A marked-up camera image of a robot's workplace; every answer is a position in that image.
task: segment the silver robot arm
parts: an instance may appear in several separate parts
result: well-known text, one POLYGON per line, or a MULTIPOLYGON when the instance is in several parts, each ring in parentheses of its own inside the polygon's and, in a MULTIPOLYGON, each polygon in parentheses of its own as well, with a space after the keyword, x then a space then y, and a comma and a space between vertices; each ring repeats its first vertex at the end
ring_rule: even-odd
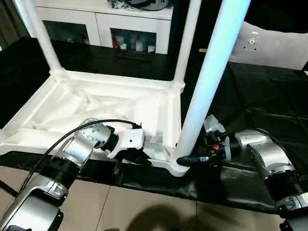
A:
MULTIPOLYGON (((224 127, 212 115, 205 120, 205 130, 216 140, 221 134, 228 133, 225 133, 224 127)), ((232 151, 250 156, 256 171, 275 202, 277 214, 286 218, 281 224, 281 230, 307 230, 308 188, 302 182, 287 157, 287 150, 280 142, 258 128, 243 129, 230 134, 230 137, 223 135, 222 137, 227 160, 231 158, 232 151)))
MULTIPOLYGON (((81 125, 97 119, 87 119, 81 125)), ((1 231, 56 231, 63 220, 60 206, 68 190, 93 149, 103 149, 115 157, 128 148, 141 149, 144 131, 121 132, 120 138, 112 127, 101 123, 76 131, 51 158, 39 175, 27 184, 8 208, 0 222, 1 231)))

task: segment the tile floor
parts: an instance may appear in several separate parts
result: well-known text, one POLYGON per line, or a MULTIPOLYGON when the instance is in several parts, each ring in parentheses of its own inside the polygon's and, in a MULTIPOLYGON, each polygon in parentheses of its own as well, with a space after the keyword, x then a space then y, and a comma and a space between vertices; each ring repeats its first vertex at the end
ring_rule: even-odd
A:
MULTIPOLYGON (((16 190, 27 172, 0 167, 16 190)), ((13 198, 0 190, 0 214, 13 198)), ((76 180, 60 231, 279 231, 278 216, 76 180)))

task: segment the shelf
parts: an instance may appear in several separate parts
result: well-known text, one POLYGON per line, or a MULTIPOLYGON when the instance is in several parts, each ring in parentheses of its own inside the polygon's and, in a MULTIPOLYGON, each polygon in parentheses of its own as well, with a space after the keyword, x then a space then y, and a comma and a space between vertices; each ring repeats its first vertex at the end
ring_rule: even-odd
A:
POLYGON ((141 11, 133 8, 112 9, 107 0, 35 0, 35 5, 38 7, 108 13, 169 21, 171 21, 173 12, 173 6, 160 11, 141 11))

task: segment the white pole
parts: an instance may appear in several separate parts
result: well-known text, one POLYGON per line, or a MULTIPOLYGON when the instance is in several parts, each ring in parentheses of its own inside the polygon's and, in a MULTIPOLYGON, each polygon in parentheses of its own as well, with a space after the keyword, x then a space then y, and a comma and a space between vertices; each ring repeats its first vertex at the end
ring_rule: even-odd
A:
POLYGON ((47 63, 52 70, 62 70, 62 67, 59 63, 58 57, 52 47, 50 42, 49 35, 47 33, 46 27, 43 22, 39 19, 38 14, 36 12, 36 7, 33 3, 34 0, 25 0, 24 6, 28 13, 28 17, 32 24, 32 27, 36 33, 38 38, 38 42, 40 47, 43 50, 47 63))
POLYGON ((186 17, 184 34, 182 37, 181 48, 178 57, 178 63, 174 74, 174 84, 184 85, 187 63, 192 48, 193 36, 196 30, 200 6, 202 0, 191 0, 189 3, 186 17))
POLYGON ((251 0, 223 0, 174 158, 190 155, 251 0))

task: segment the cabinet door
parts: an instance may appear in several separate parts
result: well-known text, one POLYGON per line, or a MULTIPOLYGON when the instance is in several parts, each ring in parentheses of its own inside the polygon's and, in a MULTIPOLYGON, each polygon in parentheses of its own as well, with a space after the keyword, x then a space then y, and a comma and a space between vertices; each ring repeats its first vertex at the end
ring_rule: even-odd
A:
POLYGON ((101 45, 113 47, 111 30, 122 29, 156 33, 156 53, 167 54, 169 44, 169 20, 131 17, 115 14, 96 13, 101 45))
POLYGON ((37 7, 37 12, 39 18, 44 21, 51 39, 66 38, 70 41, 83 36, 84 40, 88 40, 86 43, 101 45, 95 13, 46 7, 37 7))

